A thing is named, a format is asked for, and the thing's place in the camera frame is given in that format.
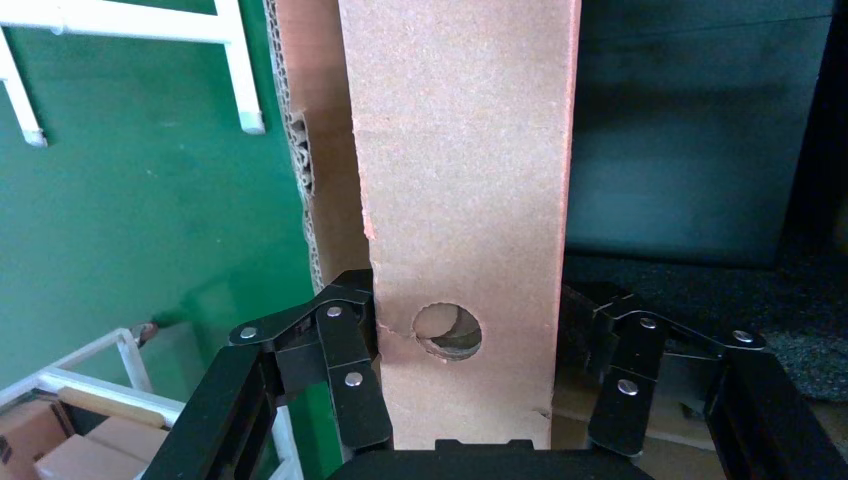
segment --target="circular hole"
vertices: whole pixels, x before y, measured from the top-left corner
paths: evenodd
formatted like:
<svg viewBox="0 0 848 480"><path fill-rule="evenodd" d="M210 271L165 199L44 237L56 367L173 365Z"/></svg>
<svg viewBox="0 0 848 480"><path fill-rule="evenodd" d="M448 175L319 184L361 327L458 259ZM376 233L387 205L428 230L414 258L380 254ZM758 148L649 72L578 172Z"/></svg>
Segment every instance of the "circular hole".
<svg viewBox="0 0 848 480"><path fill-rule="evenodd" d="M431 355L465 360L477 353L483 334L468 310L452 303L434 303L418 312L412 322L415 339Z"/></svg>

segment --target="cardboard panel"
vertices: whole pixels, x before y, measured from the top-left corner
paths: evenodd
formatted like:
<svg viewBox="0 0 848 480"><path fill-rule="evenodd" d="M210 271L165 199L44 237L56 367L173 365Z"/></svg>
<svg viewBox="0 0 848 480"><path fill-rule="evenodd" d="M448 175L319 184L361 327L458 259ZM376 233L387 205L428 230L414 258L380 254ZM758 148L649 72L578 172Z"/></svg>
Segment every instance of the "cardboard panel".
<svg viewBox="0 0 848 480"><path fill-rule="evenodd" d="M44 480L133 480L147 464L74 435L35 467Z"/></svg>
<svg viewBox="0 0 848 480"><path fill-rule="evenodd" d="M282 58L278 94L284 113L300 123L304 159L301 177L307 241L316 288L345 270L368 267L368 240L362 230L359 177L350 115L338 0L270 0L276 24L271 35Z"/></svg>
<svg viewBox="0 0 848 480"><path fill-rule="evenodd" d="M85 438L150 463L167 436L168 432L164 430L121 417L111 417L89 432Z"/></svg>
<svg viewBox="0 0 848 480"><path fill-rule="evenodd" d="M58 402L36 399L0 415L0 478L39 480L35 462L72 433Z"/></svg>
<svg viewBox="0 0 848 480"><path fill-rule="evenodd" d="M340 13L395 447L547 448L578 2ZM422 348L413 322L433 304L462 307L440 309L453 330L479 322L470 358Z"/></svg>

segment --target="white rail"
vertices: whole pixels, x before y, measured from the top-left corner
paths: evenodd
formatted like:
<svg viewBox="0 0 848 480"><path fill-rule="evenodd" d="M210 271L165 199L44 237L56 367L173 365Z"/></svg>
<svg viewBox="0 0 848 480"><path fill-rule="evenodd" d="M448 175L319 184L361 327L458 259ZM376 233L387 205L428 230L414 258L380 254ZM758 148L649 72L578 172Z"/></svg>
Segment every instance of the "white rail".
<svg viewBox="0 0 848 480"><path fill-rule="evenodd" d="M112 345L118 347L132 388L70 371L75 365ZM125 328L114 330L23 380L0 390L0 406L14 401L34 388L45 392L58 393L65 387L157 412L165 419L165 426L168 428L174 426L183 408L185 408L185 404L182 402L153 393L150 378L147 375L147 369L144 366L138 346L132 333ZM274 439L280 466L271 475L270 480L303 480L303 470L297 455L297 446L294 443L288 407L277 408L277 417L271 427L271 436Z"/></svg>
<svg viewBox="0 0 848 480"><path fill-rule="evenodd" d="M256 95L238 0L215 0L215 8L216 15L207 15L106 0L0 0L0 27L42 28L57 35L100 35L223 45L241 128L251 135L264 134L265 124ZM47 140L38 126L2 29L0 80L6 85L27 143L46 147Z"/></svg>

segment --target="torn cardboard edge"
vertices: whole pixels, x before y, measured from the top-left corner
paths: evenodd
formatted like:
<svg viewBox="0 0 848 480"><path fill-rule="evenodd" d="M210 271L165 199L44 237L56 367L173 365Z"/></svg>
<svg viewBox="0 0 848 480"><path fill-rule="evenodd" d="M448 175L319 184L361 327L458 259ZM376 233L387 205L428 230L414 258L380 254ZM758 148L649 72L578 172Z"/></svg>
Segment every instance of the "torn cardboard edge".
<svg viewBox="0 0 848 480"><path fill-rule="evenodd" d="M315 188L315 176L312 173L312 155L309 152L309 134L302 112L292 112L291 91L286 75L286 61L283 56L280 23L277 20L276 0L265 0L265 21L268 30L268 45L271 50L271 70L274 75L274 89L277 92L277 104L283 116L286 141L289 145L292 170L297 181L297 191L303 205L303 236L309 248L309 270L312 276L312 289L315 293L324 288L321 274L321 262L318 258L318 242L315 237L315 224L312 218L312 197Z"/></svg>
<svg viewBox="0 0 848 480"><path fill-rule="evenodd" d="M274 83L317 293L368 268L337 0L265 0Z"/></svg>

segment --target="metal rivet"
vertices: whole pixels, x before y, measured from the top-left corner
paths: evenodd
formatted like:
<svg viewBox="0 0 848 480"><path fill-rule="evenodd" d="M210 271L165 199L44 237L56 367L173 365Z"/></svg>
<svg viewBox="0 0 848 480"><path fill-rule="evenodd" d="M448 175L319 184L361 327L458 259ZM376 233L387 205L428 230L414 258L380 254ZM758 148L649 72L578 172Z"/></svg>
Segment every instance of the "metal rivet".
<svg viewBox="0 0 848 480"><path fill-rule="evenodd" d="M639 385L636 385L636 382L622 378L618 381L618 391L632 397L639 393Z"/></svg>
<svg viewBox="0 0 848 480"><path fill-rule="evenodd" d="M751 335L750 333L748 333L744 330L734 330L733 331L733 338L735 338L736 340L739 340L742 343L751 343L751 342L754 341L753 335Z"/></svg>
<svg viewBox="0 0 848 480"><path fill-rule="evenodd" d="M253 327L244 327L241 331L241 338L248 339L256 336L256 329Z"/></svg>
<svg viewBox="0 0 848 480"><path fill-rule="evenodd" d="M645 318L642 318L641 320L639 320L639 325L642 325L643 327L647 328L648 330L653 330L653 329L657 328L657 322L655 322L653 318L648 318L648 317L645 317Z"/></svg>
<svg viewBox="0 0 848 480"><path fill-rule="evenodd" d="M348 387L358 387L362 383L362 374L359 372L350 372L345 375L345 385Z"/></svg>

